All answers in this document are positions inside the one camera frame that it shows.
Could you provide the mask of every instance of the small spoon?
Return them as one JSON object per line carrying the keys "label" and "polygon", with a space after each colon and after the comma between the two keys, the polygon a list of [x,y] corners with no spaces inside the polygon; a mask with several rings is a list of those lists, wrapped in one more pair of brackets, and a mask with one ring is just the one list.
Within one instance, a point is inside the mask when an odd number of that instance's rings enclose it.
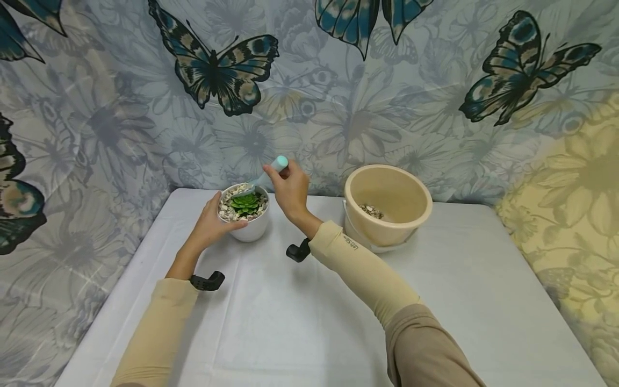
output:
{"label": "small spoon", "polygon": [[[288,159],[284,156],[277,156],[275,160],[271,163],[273,169],[275,169],[278,173],[281,172],[284,168],[288,166]],[[259,178],[247,182],[250,185],[247,191],[239,192],[238,194],[232,195],[230,198],[238,198],[240,196],[246,196],[249,194],[253,194],[256,191],[256,187],[259,185],[265,185],[269,181],[269,175],[266,172],[263,172]]]}

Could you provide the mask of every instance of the white tablecloth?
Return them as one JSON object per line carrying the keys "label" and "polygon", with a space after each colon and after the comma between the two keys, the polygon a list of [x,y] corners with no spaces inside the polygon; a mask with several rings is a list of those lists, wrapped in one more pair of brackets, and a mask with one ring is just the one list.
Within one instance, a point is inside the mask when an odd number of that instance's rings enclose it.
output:
{"label": "white tablecloth", "polygon": [[[156,281],[163,278],[214,191],[172,193],[84,337],[57,387],[108,386]],[[209,248],[197,274],[226,275],[200,294],[171,386],[389,386],[383,330],[336,274],[286,247],[302,234],[271,198],[261,240]],[[341,198],[310,197],[342,224]],[[488,386],[604,386],[585,352],[484,206],[436,203],[399,251],[382,255],[456,338]]]}

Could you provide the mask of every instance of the arm sleeve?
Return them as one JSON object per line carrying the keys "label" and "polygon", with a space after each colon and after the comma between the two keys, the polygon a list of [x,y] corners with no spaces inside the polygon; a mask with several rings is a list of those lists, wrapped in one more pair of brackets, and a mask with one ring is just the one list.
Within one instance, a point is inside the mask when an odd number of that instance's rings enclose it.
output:
{"label": "arm sleeve", "polygon": [[395,387],[484,387],[456,341],[425,305],[397,312],[385,330]]}
{"label": "arm sleeve", "polygon": [[394,386],[483,386],[419,295],[382,259],[344,235],[342,227],[323,223],[309,247],[383,325]]}
{"label": "arm sleeve", "polygon": [[180,345],[185,321],[198,291],[189,281],[159,280],[150,305],[116,369],[111,387],[165,387]]}

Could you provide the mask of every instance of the person's right hand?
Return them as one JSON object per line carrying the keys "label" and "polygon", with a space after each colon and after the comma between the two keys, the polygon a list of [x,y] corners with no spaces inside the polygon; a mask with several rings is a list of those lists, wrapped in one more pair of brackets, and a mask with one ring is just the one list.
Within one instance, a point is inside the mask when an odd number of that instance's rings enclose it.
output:
{"label": "person's right hand", "polygon": [[269,175],[275,188],[275,200],[289,221],[296,225],[309,239],[312,239],[322,221],[307,209],[309,176],[294,160],[288,161],[288,167],[277,173],[270,165],[262,169]]}

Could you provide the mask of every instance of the person's left hand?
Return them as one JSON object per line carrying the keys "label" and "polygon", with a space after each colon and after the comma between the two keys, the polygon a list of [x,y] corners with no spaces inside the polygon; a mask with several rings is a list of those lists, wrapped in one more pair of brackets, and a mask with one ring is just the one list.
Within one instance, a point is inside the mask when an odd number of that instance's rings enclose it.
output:
{"label": "person's left hand", "polygon": [[225,223],[217,217],[219,199],[222,193],[218,192],[206,203],[202,209],[193,231],[183,245],[183,249],[201,254],[207,247],[215,243],[222,236],[233,230],[247,226],[247,220]]}

